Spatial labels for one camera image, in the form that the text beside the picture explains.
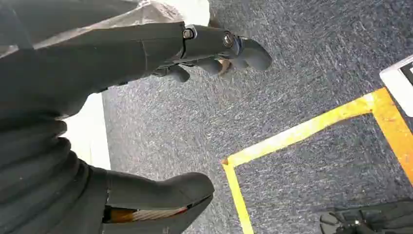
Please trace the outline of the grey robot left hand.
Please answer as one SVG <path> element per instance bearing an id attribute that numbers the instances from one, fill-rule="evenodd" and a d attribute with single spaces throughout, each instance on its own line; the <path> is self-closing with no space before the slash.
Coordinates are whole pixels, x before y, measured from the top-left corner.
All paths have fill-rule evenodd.
<path id="1" fill-rule="evenodd" d="M 88 165 L 71 150 L 64 118 L 87 97 L 150 75 L 210 68 L 218 59 L 266 70 L 256 41 L 224 29 L 155 23 L 97 29 L 0 60 L 0 231 L 3 234 L 180 234 L 214 187 L 202 173 L 164 181 Z"/>

